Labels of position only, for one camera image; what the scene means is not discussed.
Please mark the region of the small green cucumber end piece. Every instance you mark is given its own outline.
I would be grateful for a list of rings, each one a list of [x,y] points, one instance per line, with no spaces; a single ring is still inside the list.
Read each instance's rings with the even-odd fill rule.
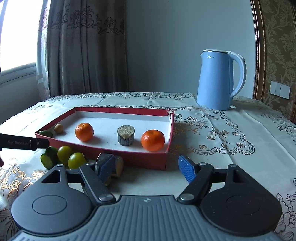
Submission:
[[[39,131],[39,134],[50,138],[54,137],[54,134],[51,131]]]

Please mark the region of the brown longan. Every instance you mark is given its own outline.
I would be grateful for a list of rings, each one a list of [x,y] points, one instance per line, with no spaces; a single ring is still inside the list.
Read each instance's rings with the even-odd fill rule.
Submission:
[[[56,124],[54,126],[54,131],[57,134],[61,134],[63,132],[63,126],[60,123]]]

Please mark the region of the white patterned tablecloth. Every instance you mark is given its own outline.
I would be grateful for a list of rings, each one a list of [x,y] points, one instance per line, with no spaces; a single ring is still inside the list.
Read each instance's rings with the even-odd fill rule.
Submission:
[[[123,195],[179,195],[187,181],[178,157],[224,169],[240,166],[280,202],[282,214],[275,233],[295,240],[295,124],[260,101],[236,97],[234,108],[214,111],[199,107],[191,93],[118,92],[52,97],[1,118],[1,132],[33,137],[42,126],[76,106],[171,108],[174,130],[166,171],[125,168],[111,182]]]

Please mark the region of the red shallow cardboard box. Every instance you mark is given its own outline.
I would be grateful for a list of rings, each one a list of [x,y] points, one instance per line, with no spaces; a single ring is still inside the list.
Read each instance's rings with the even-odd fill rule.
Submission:
[[[75,128],[80,123],[89,123],[93,127],[94,137],[88,142],[76,138]],[[100,153],[111,153],[121,156],[126,166],[166,169],[174,125],[172,109],[74,107],[40,130],[53,133],[57,124],[63,126],[63,133],[54,133],[53,137],[48,138],[50,145],[55,148],[69,146],[91,160],[96,160]],[[130,125],[135,129],[134,142],[129,147],[118,142],[117,130],[122,125]],[[161,150],[149,152],[142,147],[140,138],[148,130],[158,130],[164,134],[165,144]]]

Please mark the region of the small orange mandarin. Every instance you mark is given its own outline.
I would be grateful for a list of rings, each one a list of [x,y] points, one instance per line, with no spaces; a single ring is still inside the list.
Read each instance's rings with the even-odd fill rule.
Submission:
[[[94,130],[89,123],[80,123],[75,128],[75,136],[82,142],[88,142],[94,136]]]

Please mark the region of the green tomato with stem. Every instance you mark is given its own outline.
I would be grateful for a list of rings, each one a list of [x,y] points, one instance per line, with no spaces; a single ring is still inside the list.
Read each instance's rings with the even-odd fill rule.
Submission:
[[[57,157],[61,164],[68,166],[68,160],[73,154],[73,150],[69,146],[62,146],[58,149]]]

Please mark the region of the brown patterned curtain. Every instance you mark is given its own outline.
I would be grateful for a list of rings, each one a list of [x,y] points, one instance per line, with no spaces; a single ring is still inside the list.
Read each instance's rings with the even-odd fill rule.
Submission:
[[[124,1],[43,1],[37,42],[41,99],[128,90]]]

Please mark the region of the light blue electric kettle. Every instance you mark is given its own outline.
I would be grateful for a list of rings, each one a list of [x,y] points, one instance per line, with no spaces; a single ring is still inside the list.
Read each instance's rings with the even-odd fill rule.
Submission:
[[[213,110],[228,110],[233,97],[243,88],[247,75],[245,59],[238,53],[206,49],[201,53],[201,72],[197,104]],[[238,84],[234,85],[233,62],[240,70]]]

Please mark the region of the large orange mandarin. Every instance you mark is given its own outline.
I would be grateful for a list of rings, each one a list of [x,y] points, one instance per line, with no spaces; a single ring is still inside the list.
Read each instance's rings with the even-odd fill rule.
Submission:
[[[157,152],[163,148],[165,136],[158,130],[148,130],[142,134],[140,143],[145,150]]]

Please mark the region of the white wall switch panel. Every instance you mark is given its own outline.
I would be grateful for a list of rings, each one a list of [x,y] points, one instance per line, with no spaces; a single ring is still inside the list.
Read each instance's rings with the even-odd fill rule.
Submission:
[[[290,99],[290,87],[275,81],[271,81],[269,93],[285,99]]]

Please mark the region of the green cucumber chunk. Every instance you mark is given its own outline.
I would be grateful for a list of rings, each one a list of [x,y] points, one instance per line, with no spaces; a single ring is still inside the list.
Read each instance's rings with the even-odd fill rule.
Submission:
[[[40,160],[43,166],[50,170],[57,164],[59,164],[58,156],[57,156],[58,150],[55,147],[49,146],[45,152],[41,155]]]

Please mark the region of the window with sill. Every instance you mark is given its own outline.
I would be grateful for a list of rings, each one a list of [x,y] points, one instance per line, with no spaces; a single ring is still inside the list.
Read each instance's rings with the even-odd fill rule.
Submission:
[[[1,1],[1,84],[36,73],[45,1]]]

